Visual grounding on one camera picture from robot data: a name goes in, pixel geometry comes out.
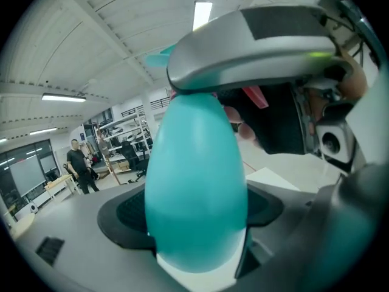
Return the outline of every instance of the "railing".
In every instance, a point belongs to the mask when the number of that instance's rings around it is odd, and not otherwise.
[[[164,99],[155,100],[150,104],[151,104],[151,110],[157,110],[159,108],[167,107],[170,104],[170,97],[165,97]],[[138,111],[139,113],[143,112],[143,106],[138,106],[122,112],[122,117],[128,116],[129,114],[133,114],[136,111]]]

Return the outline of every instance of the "ceiling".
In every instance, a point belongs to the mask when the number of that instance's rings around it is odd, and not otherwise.
[[[35,0],[0,55],[0,139],[69,131],[97,113],[168,85],[145,56],[191,31],[197,0]],[[295,0],[200,0],[210,18],[241,7]],[[44,92],[85,96],[84,103],[42,101]]]

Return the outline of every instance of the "balloon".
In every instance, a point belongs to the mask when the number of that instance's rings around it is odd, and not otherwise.
[[[180,270],[210,271],[237,249],[247,186],[231,124],[212,95],[171,101],[148,164],[145,211],[157,253]]]

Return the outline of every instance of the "rectangular light fixture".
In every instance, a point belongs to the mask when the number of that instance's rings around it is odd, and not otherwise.
[[[42,100],[56,100],[56,101],[62,101],[62,102],[78,102],[82,103],[86,101],[85,97],[80,96],[69,96],[69,95],[62,95],[62,94],[49,94],[44,93],[42,95]]]
[[[36,151],[40,151],[40,150],[42,150],[42,148],[38,148],[37,150],[29,151],[28,153],[26,153],[26,155],[31,155],[32,153],[34,153]]]
[[[8,159],[7,161],[4,161],[4,162],[0,163],[0,165],[6,164],[7,162],[10,162],[12,160],[14,160],[14,158]]]
[[[194,4],[194,18],[193,30],[200,26],[207,24],[211,14],[212,2],[195,2]]]
[[[55,131],[56,129],[57,128],[50,128],[50,129],[45,129],[45,130],[40,130],[40,131],[34,131],[34,132],[30,132],[30,135],[51,132],[51,131]]]

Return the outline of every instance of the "whiteboard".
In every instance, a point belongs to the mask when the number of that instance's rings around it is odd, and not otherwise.
[[[10,170],[16,188],[21,196],[24,196],[40,184],[46,182],[36,155],[12,164]]]
[[[43,171],[47,173],[51,169],[55,169],[57,166],[55,165],[55,161],[52,155],[44,157],[41,159],[41,164]]]

